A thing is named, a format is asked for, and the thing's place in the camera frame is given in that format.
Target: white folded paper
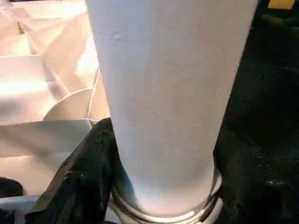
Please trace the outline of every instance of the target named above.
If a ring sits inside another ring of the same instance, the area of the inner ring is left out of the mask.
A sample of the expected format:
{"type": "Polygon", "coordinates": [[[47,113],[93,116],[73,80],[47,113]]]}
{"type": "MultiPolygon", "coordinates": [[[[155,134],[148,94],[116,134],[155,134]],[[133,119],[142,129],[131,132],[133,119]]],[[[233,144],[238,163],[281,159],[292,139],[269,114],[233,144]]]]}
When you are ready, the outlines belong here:
{"type": "Polygon", "coordinates": [[[0,176],[41,194],[97,120],[109,117],[83,0],[0,7],[0,176]]]}

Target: yellow object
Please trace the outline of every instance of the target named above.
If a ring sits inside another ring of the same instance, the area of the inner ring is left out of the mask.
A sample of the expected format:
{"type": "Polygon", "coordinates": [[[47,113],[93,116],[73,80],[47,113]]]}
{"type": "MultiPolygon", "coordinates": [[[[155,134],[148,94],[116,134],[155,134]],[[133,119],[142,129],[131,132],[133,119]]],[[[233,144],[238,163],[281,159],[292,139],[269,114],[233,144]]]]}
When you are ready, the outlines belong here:
{"type": "Polygon", "coordinates": [[[291,9],[295,0],[270,0],[268,8],[291,9]]]}

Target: white tube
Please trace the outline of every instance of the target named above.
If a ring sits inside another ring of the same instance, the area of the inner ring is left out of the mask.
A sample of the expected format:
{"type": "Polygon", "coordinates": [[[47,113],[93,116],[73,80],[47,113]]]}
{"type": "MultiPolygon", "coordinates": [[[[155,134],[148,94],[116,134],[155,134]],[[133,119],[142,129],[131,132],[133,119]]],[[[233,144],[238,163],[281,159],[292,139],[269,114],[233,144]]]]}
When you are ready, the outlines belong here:
{"type": "Polygon", "coordinates": [[[153,217],[202,209],[257,0],[86,0],[125,172],[153,217]]]}

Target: black fabric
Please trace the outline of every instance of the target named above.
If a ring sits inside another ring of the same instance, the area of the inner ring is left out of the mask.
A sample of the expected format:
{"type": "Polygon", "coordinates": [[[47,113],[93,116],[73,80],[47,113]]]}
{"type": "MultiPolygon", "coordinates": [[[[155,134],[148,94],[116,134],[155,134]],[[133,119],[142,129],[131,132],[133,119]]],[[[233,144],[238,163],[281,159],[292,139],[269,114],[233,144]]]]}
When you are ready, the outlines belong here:
{"type": "MultiPolygon", "coordinates": [[[[23,187],[19,182],[5,177],[0,177],[0,198],[22,195],[23,187]]],[[[0,224],[13,224],[14,214],[14,211],[0,209],[0,224]]]]}
{"type": "Polygon", "coordinates": [[[19,182],[5,177],[0,177],[0,198],[22,195],[23,187],[19,182]]]}
{"type": "Polygon", "coordinates": [[[116,141],[111,119],[97,123],[63,162],[26,224],[98,224],[113,181],[116,141]]]}
{"type": "Polygon", "coordinates": [[[14,211],[0,209],[0,224],[14,224],[14,211]]]}
{"type": "Polygon", "coordinates": [[[299,26],[258,7],[214,155],[217,224],[299,223],[299,26]]]}

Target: curved white surface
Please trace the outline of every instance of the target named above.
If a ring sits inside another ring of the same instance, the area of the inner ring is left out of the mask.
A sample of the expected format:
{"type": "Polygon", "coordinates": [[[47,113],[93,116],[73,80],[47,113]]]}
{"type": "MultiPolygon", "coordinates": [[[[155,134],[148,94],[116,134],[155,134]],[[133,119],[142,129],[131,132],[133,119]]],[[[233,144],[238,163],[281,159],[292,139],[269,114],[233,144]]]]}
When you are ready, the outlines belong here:
{"type": "Polygon", "coordinates": [[[75,92],[57,102],[43,120],[67,120],[86,118],[93,89],[75,92]]]}
{"type": "Polygon", "coordinates": [[[203,208],[257,0],[86,2],[124,167],[118,193],[156,217],[203,208]]]}

